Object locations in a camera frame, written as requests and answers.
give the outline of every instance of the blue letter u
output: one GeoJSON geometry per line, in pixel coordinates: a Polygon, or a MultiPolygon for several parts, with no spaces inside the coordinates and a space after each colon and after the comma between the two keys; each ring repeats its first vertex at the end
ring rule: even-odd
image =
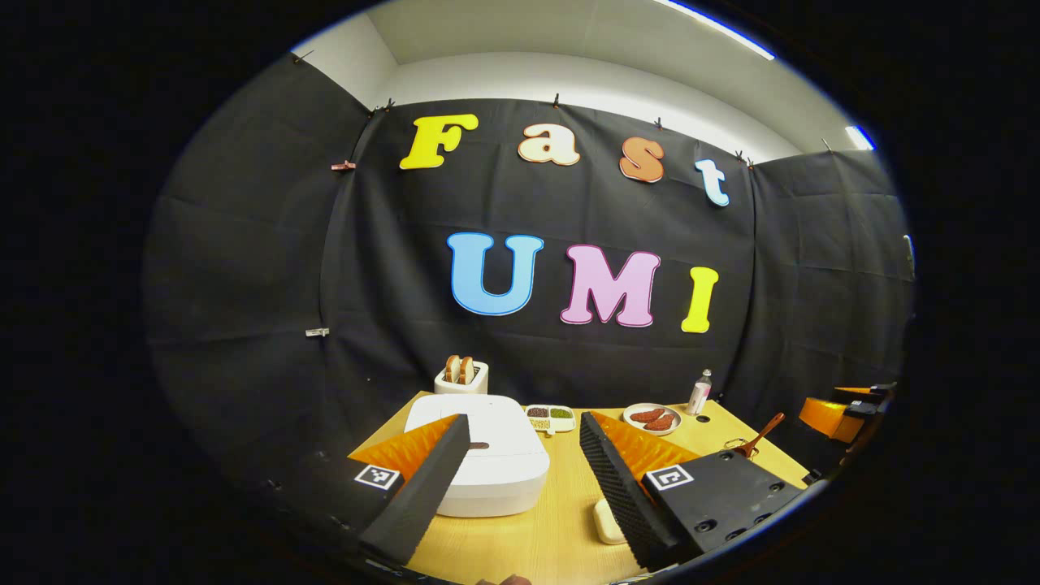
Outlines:
{"type": "Polygon", "coordinates": [[[545,243],[532,235],[511,235],[505,247],[513,251],[513,284],[504,295],[484,289],[484,255],[495,245],[486,233],[462,232],[448,236],[451,259],[451,294],[466,310],[498,316],[522,309],[535,284],[535,254],[545,243]]]}

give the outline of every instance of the white wall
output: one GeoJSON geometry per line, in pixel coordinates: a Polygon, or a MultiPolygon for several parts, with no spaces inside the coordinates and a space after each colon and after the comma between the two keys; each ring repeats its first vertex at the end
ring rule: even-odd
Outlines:
{"type": "Polygon", "coordinates": [[[764,162],[801,154],[794,145],[706,94],[606,61],[547,53],[475,53],[398,66],[365,15],[330,27],[298,47],[307,61],[368,108],[465,98],[551,101],[620,113],[764,162]]]}
{"type": "Polygon", "coordinates": [[[304,41],[292,53],[339,83],[368,109],[386,105],[380,87],[397,69],[397,60],[367,15],[359,15],[304,41]]]}

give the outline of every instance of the wooden table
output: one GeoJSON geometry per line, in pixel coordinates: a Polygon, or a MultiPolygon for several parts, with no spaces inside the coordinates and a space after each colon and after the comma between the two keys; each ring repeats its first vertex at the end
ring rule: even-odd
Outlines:
{"type": "MultiPolygon", "coordinates": [[[[417,393],[355,451],[405,432],[412,404],[430,393],[417,393]]],[[[727,440],[750,440],[758,434],[714,401],[708,401],[701,412],[710,417],[708,423],[683,413],[683,405],[670,406],[679,411],[682,425],[662,438],[698,455],[721,451],[727,440]]],[[[624,408],[575,408],[577,429],[551,437],[539,433],[550,463],[542,495],[532,509],[493,518],[435,515],[408,568],[463,585],[480,579],[499,583],[513,574],[534,585],[603,585],[646,573],[626,544],[604,544],[596,533],[592,508],[603,493],[578,444],[586,410],[620,417],[624,408]]],[[[753,462],[790,485],[806,487],[802,478],[808,472],[802,465],[766,439],[758,441],[757,448],[753,462]]]]}

